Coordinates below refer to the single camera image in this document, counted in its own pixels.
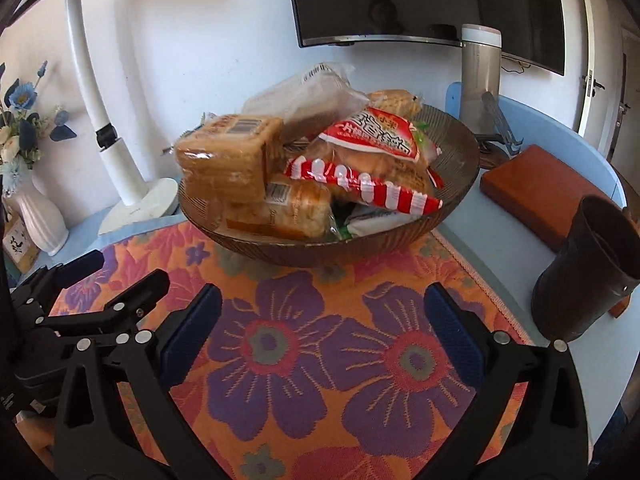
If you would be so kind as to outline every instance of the orange tablecloth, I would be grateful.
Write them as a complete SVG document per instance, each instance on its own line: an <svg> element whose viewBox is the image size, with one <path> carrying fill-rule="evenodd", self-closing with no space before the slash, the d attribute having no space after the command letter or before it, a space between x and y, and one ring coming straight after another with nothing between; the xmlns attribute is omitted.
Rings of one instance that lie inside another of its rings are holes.
<svg viewBox="0 0 640 480"><path fill-rule="evenodd" d="M66 291L54 314L100 310L160 268L168 295L155 328L207 283L221 319L187 381L171 394L234 478L410 479L469 406L474 391L451 367L422 310L441 282L491 330L528 342L500 299L437 232L356 265L298 270L231 253L188 222L104 249L104 268ZM121 392L145 452L162 460L127 387ZM513 423L517 387L485 453Z"/></svg>

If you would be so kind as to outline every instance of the door handle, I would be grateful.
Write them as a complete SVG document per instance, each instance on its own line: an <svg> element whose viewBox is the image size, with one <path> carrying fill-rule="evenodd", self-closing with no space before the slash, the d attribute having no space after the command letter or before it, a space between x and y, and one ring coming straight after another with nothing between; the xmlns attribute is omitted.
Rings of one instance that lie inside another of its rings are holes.
<svg viewBox="0 0 640 480"><path fill-rule="evenodd" d="M598 83L595 79L593 80L593 93L591 94L591 97L596 97L596 88L600 88L601 90L606 90L606 88L604 87L604 85L601 85L600 83Z"/></svg>

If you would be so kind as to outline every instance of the white lamp stand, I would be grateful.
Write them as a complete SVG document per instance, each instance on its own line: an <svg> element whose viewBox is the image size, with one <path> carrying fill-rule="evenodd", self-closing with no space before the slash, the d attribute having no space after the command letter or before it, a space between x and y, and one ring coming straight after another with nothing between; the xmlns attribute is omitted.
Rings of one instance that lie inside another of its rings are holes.
<svg viewBox="0 0 640 480"><path fill-rule="evenodd" d="M89 57L82 18L82 0L66 0L66 17L80 91L94 130L98 132L111 126L111 121L98 90ZM102 221L99 234L175 212L178 207L178 183L172 178L145 182L124 139L118 138L111 146L103 149L100 158L121 200Z"/></svg>

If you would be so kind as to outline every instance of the packaged bread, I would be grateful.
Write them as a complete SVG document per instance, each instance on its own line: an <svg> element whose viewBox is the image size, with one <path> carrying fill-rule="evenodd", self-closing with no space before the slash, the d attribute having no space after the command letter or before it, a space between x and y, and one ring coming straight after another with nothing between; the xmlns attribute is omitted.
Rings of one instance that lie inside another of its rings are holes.
<svg viewBox="0 0 640 480"><path fill-rule="evenodd" d="M287 240L322 240L335 231L329 190L316 182L276 175L264 200L225 204L229 229Z"/></svg>
<svg viewBox="0 0 640 480"><path fill-rule="evenodd" d="M282 117L282 141L315 137L325 128L369 106L369 99L351 88L348 73L353 67L319 63L250 98L243 114Z"/></svg>
<svg viewBox="0 0 640 480"><path fill-rule="evenodd" d="M190 196L261 202L282 152L282 119L226 115L178 140L176 158Z"/></svg>
<svg viewBox="0 0 640 480"><path fill-rule="evenodd" d="M422 111L422 99L407 90L378 90L368 95L371 107L410 121Z"/></svg>
<svg viewBox="0 0 640 480"><path fill-rule="evenodd" d="M327 184L343 201L428 215L442 207L434 189L444 183L419 141L431 143L409 121L367 108L326 129L285 174Z"/></svg>

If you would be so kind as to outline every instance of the white flower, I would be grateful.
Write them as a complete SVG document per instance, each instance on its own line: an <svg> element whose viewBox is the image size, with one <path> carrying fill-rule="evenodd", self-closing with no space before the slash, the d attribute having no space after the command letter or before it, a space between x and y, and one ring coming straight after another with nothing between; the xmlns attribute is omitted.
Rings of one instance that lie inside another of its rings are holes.
<svg viewBox="0 0 640 480"><path fill-rule="evenodd" d="M0 156L2 157L2 163L11 162L20 151L20 137L11 137L6 144L2 147Z"/></svg>
<svg viewBox="0 0 640 480"><path fill-rule="evenodd" d="M0 128L0 146L7 142L7 140L11 137L11 127L3 126Z"/></svg>

